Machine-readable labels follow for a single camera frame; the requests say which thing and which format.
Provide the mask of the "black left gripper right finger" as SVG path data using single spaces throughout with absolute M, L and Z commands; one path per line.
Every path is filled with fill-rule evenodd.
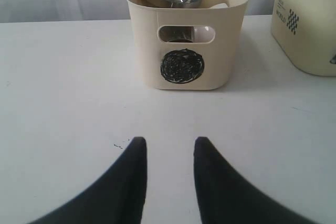
M 246 180 L 206 137 L 195 140 L 193 167 L 202 223 L 312 223 Z

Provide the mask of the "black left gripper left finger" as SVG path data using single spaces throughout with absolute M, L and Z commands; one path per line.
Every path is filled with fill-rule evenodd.
M 90 187 L 34 222 L 141 223 L 146 189 L 146 140 L 135 137 Z

